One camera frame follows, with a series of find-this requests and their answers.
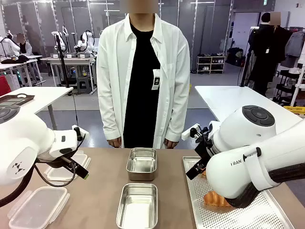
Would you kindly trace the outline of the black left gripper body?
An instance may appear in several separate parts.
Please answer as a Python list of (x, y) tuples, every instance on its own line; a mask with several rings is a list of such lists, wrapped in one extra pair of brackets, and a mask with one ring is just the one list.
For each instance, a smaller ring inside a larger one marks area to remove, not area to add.
[(51, 167), (71, 167), (70, 163), (72, 162), (72, 157), (78, 150), (70, 151), (66, 154), (63, 154), (57, 158), (51, 159), (39, 159), (36, 158), (35, 163), (47, 164)]

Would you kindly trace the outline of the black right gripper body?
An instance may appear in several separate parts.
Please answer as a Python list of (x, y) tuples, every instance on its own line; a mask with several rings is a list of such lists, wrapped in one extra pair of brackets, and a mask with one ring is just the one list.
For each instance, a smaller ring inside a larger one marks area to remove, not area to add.
[(200, 156), (201, 159), (205, 161), (205, 167), (207, 166), (207, 163), (211, 159), (211, 157), (214, 155), (212, 152), (212, 141), (208, 140), (206, 137), (199, 137), (195, 141), (198, 145), (195, 148), (195, 152)]

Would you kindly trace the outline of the person's left hand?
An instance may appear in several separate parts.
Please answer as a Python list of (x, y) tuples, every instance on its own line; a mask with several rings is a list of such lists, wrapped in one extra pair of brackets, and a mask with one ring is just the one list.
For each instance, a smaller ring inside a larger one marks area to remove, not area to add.
[(178, 145), (178, 143), (179, 142), (173, 142), (168, 139), (164, 140), (164, 145), (165, 145), (166, 149), (174, 149)]

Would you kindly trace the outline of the person's right hand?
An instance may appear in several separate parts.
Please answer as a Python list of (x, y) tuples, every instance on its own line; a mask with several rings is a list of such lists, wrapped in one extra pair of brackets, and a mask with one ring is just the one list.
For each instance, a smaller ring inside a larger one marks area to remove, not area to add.
[(118, 137), (115, 139), (107, 140), (108, 144), (114, 148), (119, 148), (122, 146), (122, 138)]

